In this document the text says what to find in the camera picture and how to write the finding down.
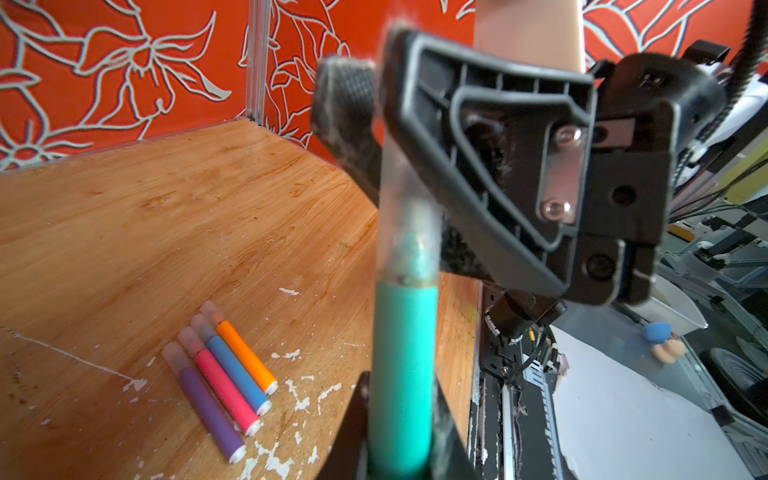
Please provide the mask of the clear pen cap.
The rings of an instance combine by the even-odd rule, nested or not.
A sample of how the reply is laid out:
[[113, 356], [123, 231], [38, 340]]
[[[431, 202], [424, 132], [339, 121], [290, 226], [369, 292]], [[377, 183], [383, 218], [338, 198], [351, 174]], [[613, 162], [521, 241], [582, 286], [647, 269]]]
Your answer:
[[169, 342], [164, 345], [161, 350], [161, 356], [177, 377], [179, 377], [184, 370], [194, 368], [194, 364], [191, 362], [184, 348], [178, 342]]
[[211, 300], [205, 301], [201, 305], [200, 313], [206, 318], [206, 320], [213, 326], [214, 329], [218, 329], [219, 326], [225, 321], [224, 315], [218, 306]]
[[195, 315], [190, 321], [190, 326], [204, 344], [217, 336], [215, 328], [202, 314]]
[[183, 327], [177, 339], [192, 360], [206, 350], [206, 345], [191, 326]]
[[377, 279], [436, 287], [442, 211], [390, 133], [384, 136], [378, 212]]

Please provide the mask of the green pen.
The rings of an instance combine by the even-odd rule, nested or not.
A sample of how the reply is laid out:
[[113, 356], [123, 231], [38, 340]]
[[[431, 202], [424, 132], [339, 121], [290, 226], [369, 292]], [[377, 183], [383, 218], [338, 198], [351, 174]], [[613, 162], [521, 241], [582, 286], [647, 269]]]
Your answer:
[[376, 284], [367, 444], [374, 479], [421, 479], [431, 447], [438, 289]]

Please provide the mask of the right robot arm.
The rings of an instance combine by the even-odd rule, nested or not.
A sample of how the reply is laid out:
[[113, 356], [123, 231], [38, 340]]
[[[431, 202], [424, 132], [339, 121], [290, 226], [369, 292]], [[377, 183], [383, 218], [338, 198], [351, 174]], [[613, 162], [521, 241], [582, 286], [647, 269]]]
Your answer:
[[695, 52], [586, 67], [579, 1], [483, 1], [471, 45], [393, 22], [377, 60], [319, 63], [311, 126], [379, 211], [371, 379], [427, 386], [437, 278], [637, 303], [674, 185], [767, 46], [752, 4], [724, 79]]

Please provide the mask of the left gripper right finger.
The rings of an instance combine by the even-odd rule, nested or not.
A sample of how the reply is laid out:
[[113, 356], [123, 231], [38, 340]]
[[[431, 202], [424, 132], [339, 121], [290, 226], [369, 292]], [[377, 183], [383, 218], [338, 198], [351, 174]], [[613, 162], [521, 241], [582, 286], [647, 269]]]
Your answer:
[[437, 377], [434, 378], [429, 479], [478, 479]]

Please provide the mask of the blue pen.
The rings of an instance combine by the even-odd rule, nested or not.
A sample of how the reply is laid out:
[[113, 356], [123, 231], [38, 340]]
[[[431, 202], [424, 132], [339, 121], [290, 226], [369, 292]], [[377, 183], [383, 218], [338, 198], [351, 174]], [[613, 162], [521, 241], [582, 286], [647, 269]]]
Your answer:
[[267, 414], [272, 403], [226, 342], [214, 335], [206, 342], [206, 346], [255, 413], [258, 416]]

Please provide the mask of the purple pen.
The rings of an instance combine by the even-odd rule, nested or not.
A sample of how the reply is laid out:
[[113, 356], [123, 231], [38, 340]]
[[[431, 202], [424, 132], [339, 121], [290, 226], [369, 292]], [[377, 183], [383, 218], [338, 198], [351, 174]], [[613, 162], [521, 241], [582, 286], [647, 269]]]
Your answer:
[[229, 464], [239, 463], [245, 456], [245, 443], [229, 422], [200, 375], [191, 368], [185, 368], [178, 374], [178, 381], [223, 457]]

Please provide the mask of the orange pen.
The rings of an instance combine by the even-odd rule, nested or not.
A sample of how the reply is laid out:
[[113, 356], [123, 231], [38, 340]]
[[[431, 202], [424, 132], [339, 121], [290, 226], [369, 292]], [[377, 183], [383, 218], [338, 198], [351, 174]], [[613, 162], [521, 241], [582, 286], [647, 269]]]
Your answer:
[[267, 396], [275, 394], [279, 387], [276, 377], [245, 343], [233, 325], [229, 321], [224, 320], [218, 324], [216, 331], [224, 339], [262, 391]]

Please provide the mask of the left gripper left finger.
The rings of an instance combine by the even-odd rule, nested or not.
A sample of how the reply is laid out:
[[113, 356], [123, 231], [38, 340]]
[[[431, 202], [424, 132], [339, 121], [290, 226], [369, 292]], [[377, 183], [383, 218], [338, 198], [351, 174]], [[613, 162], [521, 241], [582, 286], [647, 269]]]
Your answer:
[[369, 372], [358, 378], [336, 438], [317, 480], [368, 478]]

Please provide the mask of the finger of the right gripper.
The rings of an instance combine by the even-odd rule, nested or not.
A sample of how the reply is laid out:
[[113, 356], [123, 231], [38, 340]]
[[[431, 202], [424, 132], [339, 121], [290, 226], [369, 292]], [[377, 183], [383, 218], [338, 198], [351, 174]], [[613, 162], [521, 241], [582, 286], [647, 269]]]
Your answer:
[[374, 74], [370, 61], [336, 55], [323, 58], [314, 87], [311, 130], [377, 206], [383, 149], [373, 132]]

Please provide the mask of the pink pen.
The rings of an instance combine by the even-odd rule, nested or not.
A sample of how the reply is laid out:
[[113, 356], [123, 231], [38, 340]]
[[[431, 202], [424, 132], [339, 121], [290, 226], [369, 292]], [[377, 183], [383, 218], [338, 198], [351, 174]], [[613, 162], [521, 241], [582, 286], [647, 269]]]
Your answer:
[[195, 364], [245, 436], [253, 437], [261, 426], [260, 418], [213, 354], [203, 349], [195, 356]]

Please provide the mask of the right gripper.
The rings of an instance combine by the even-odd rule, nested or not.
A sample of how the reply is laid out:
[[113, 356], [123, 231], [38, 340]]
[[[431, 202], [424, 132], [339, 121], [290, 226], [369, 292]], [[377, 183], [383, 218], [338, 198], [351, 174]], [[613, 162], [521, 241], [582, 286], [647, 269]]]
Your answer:
[[637, 304], [655, 280], [678, 156], [726, 95], [692, 61], [657, 53], [624, 57], [597, 94], [577, 237], [576, 220], [545, 219], [541, 205], [552, 131], [593, 125], [592, 77], [416, 29], [387, 38], [386, 127], [488, 275], [587, 305]]

